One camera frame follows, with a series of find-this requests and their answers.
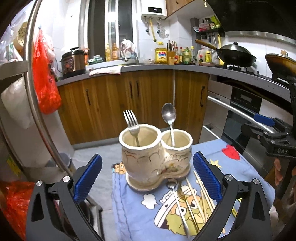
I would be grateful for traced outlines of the wooden chopstick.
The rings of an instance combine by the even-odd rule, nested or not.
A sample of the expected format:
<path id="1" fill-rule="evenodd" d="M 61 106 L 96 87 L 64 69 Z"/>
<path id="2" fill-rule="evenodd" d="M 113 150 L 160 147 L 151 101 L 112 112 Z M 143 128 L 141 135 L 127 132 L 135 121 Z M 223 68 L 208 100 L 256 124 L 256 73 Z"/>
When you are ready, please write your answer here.
<path id="1" fill-rule="evenodd" d="M 200 190 L 200 195 L 201 195 L 201 203 L 202 203 L 202 208 L 203 208 L 204 224 L 205 224 L 208 219 L 207 219 L 207 211 L 206 211 L 205 199 L 204 199 L 204 194 L 203 194 L 202 189 Z"/>
<path id="2" fill-rule="evenodd" d="M 194 192 L 194 189 L 192 188 L 192 186 L 191 186 L 191 184 L 190 184 L 190 182 L 189 182 L 189 180 L 188 180 L 187 177 L 185 178 L 185 180 L 186 180 L 186 182 L 187 182 L 187 185 L 189 186 L 189 189 L 190 189 L 190 191 L 191 191 L 192 197 L 193 197 L 193 199 L 194 199 L 195 202 L 196 202 L 197 208 L 199 209 L 199 212 L 200 212 L 200 215 L 201 215 L 201 219 L 203 220 L 203 223 L 205 224 L 205 223 L 206 223 L 206 218 L 205 218 L 205 216 L 204 216 L 203 210 L 201 209 L 201 206 L 200 206 L 200 204 L 199 204 L 199 201 L 198 201 L 197 198 L 196 198 L 196 194 L 195 194 L 195 192 Z"/>
<path id="3" fill-rule="evenodd" d="M 196 171 L 194 171 L 194 175 L 196 177 L 197 183 L 200 185 L 201 191 L 203 192 L 203 194 L 204 194 L 204 196 L 206 198 L 206 201 L 208 203 L 208 206 L 209 206 L 210 210 L 213 211 L 214 208 L 215 208 L 215 206 L 214 206 L 214 204 L 213 204 L 213 202 L 212 202 L 212 200 L 211 200 L 208 192 L 206 191 L 203 182 L 201 181 L 201 179 L 200 179 L 200 177 L 199 177 L 199 175 L 197 174 Z"/>

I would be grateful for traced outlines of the silver spoon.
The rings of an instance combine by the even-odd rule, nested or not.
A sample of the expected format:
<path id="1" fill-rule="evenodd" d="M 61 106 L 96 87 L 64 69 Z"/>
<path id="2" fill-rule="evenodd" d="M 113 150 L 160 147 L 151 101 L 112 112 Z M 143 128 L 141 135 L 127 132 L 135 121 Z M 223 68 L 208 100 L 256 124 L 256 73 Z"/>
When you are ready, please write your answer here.
<path id="1" fill-rule="evenodd" d="M 162 107 L 162 118 L 163 120 L 170 126 L 171 131 L 171 145 L 175 147 L 175 138 L 174 138 L 174 130 L 173 130 L 173 123 L 176 120 L 176 109 L 171 103 L 165 103 Z"/>
<path id="2" fill-rule="evenodd" d="M 180 217 L 181 217 L 181 220 L 182 220 L 182 224 L 183 224 L 183 227 L 184 227 L 185 235 L 186 235 L 187 238 L 189 238 L 190 237 L 189 226 L 187 225 L 186 220 L 185 220 L 185 217 L 182 214 L 181 205 L 179 203 L 178 195 L 177 195 L 177 192 L 175 190 L 175 188 L 177 186 L 177 182 L 174 182 L 174 181 L 172 181 L 172 179 L 169 179 L 169 181 L 167 182 L 166 185 L 173 192 L 173 196 L 175 198 L 175 201 L 176 201 L 176 204 L 177 204 L 177 208 L 179 210 Z"/>

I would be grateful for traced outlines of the gold fork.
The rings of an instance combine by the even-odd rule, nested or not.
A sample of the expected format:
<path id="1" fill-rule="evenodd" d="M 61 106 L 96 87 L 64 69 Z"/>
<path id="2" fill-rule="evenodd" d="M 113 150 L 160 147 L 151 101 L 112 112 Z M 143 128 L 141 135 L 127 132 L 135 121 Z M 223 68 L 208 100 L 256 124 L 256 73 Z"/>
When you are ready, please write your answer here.
<path id="1" fill-rule="evenodd" d="M 184 202 L 186 203 L 187 208 L 188 208 L 188 211 L 189 211 L 189 214 L 190 214 L 190 217 L 191 217 L 191 221 L 193 223 L 193 226 L 194 226 L 196 232 L 199 233 L 200 230 L 199 230 L 198 225 L 197 225 L 197 223 L 195 221 L 194 214 L 192 213 L 192 210 L 191 210 L 191 207 L 189 205 L 189 202 L 187 201 L 187 199 L 185 197 L 185 194 L 182 191 L 182 183 L 181 182 L 178 183 L 177 193 L 181 197 L 181 199 L 184 200 Z"/>

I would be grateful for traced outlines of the built-in oven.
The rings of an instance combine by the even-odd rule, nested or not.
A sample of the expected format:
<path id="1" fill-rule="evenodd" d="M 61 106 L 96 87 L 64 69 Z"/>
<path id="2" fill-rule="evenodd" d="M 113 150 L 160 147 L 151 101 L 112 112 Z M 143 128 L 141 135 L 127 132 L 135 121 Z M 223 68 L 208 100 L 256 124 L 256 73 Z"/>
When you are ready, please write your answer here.
<path id="1" fill-rule="evenodd" d="M 273 167 L 273 159 L 266 156 L 260 141 L 241 132 L 241 126 L 251 124 L 255 114 L 279 118 L 292 124 L 293 117 L 284 109 L 246 91 L 243 88 L 210 80 L 200 143 L 221 138 L 235 149 L 265 177 Z"/>

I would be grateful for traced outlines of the red plastic bag low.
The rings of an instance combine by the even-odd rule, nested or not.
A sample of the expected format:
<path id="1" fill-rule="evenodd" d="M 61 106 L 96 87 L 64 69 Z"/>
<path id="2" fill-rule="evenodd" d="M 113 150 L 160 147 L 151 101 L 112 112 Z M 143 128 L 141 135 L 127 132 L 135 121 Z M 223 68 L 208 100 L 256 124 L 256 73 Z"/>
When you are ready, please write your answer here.
<path id="1" fill-rule="evenodd" d="M 1 181 L 1 211 L 16 234 L 26 240 L 26 221 L 34 182 Z"/>

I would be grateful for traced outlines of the black wok with lid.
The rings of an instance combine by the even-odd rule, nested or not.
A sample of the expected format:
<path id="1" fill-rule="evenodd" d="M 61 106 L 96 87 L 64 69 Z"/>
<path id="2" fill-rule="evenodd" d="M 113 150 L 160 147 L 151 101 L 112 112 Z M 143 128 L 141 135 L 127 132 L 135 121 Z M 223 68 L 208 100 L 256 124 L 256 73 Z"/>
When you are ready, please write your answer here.
<path id="1" fill-rule="evenodd" d="M 252 55 L 246 48 L 238 45 L 237 42 L 234 42 L 231 45 L 224 45 L 221 48 L 217 48 L 198 39 L 196 39 L 195 42 L 216 51 L 218 57 L 228 65 L 248 68 L 256 61 L 256 57 Z"/>

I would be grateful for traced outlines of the silver spoon in holder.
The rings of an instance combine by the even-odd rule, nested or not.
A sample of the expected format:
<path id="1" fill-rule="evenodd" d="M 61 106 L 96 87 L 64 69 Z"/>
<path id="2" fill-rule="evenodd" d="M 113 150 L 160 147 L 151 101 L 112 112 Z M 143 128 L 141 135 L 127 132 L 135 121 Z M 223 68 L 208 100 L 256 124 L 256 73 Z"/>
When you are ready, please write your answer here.
<path id="1" fill-rule="evenodd" d="M 173 130 L 173 123 L 176 120 L 176 109 L 171 103 L 165 103 L 162 107 L 162 118 L 163 120 L 170 126 L 171 131 L 171 145 L 175 147 L 175 138 L 174 138 L 174 130 Z"/>

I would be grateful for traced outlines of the cream ceramic double utensil holder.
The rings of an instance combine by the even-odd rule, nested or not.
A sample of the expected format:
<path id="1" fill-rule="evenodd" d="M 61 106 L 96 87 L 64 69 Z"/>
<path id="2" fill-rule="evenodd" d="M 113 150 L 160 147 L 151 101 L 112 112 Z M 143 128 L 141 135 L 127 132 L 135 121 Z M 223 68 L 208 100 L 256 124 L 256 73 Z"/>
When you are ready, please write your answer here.
<path id="1" fill-rule="evenodd" d="M 174 129 L 175 147 L 171 132 L 148 125 L 139 125 L 139 144 L 129 129 L 119 134 L 122 162 L 128 185 L 137 191 L 151 191 L 166 179 L 179 179 L 190 171 L 193 139 L 184 130 Z"/>

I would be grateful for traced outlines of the silver fork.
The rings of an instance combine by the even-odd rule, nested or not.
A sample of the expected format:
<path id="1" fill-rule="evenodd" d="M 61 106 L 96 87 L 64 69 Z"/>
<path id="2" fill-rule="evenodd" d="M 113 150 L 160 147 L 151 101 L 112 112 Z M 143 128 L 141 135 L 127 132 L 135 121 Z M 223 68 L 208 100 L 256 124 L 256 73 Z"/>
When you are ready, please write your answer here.
<path id="1" fill-rule="evenodd" d="M 140 127 L 135 114 L 133 113 L 132 110 L 128 109 L 123 112 L 123 115 L 125 117 L 125 121 L 127 123 L 130 134 L 135 138 L 137 146 L 140 147 L 140 143 L 138 139 Z"/>

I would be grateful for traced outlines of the yellow oil bottle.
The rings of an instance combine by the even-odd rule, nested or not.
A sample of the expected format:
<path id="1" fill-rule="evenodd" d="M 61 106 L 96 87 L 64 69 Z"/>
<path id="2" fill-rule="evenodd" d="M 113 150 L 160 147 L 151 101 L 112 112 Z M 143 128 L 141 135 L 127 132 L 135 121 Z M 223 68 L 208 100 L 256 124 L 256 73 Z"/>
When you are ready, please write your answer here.
<path id="1" fill-rule="evenodd" d="M 167 64 L 167 49 L 166 48 L 156 48 L 154 50 L 155 53 L 155 63 L 156 64 Z"/>

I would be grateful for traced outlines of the wooden base cabinets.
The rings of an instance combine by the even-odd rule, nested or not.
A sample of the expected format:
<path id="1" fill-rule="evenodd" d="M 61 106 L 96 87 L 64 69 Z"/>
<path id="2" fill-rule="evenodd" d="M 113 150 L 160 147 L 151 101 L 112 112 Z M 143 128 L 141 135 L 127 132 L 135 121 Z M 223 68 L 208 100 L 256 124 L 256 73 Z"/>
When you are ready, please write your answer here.
<path id="1" fill-rule="evenodd" d="M 210 76 L 185 70 L 141 70 L 101 75 L 59 86 L 59 116 L 72 145 L 116 138 L 126 128 L 125 110 L 139 123 L 167 128 L 161 109 L 172 103 L 177 111 L 174 128 L 199 142 Z"/>

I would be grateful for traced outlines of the red plastic bag hanging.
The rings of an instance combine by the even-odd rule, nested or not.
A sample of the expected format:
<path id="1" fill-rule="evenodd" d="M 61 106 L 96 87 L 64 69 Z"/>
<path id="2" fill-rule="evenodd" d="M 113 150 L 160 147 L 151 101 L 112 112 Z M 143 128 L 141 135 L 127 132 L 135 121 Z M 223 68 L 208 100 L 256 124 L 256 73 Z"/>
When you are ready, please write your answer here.
<path id="1" fill-rule="evenodd" d="M 32 64 L 35 92 L 40 111 L 43 114 L 52 114 L 62 105 L 54 71 L 51 68 L 51 63 L 54 60 L 53 48 L 48 45 L 42 30 L 39 30 L 34 43 Z"/>

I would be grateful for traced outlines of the white dish towel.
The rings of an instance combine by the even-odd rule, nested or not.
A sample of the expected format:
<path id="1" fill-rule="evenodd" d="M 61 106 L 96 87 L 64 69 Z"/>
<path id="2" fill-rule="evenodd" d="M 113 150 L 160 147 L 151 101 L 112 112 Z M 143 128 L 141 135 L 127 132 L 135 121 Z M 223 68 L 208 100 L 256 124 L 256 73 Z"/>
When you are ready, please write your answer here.
<path id="1" fill-rule="evenodd" d="M 89 76 L 99 74 L 121 74 L 122 65 L 98 68 L 89 72 Z"/>

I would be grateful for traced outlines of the white water heater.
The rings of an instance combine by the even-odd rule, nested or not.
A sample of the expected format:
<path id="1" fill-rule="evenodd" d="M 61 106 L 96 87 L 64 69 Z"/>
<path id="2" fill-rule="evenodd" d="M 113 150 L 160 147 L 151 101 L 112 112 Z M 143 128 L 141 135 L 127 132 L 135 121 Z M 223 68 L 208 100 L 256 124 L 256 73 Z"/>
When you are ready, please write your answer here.
<path id="1" fill-rule="evenodd" d="M 165 19 L 168 16 L 165 0 L 141 0 L 140 6 L 142 17 Z"/>

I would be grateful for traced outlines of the electric pressure cooker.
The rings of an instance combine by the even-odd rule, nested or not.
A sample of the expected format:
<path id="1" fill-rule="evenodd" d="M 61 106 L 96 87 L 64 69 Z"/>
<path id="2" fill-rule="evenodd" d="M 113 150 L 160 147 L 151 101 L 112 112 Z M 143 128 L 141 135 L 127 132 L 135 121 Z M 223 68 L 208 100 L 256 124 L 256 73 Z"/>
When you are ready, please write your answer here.
<path id="1" fill-rule="evenodd" d="M 85 51 L 78 47 L 71 48 L 60 60 L 63 78 L 70 78 L 86 73 Z"/>

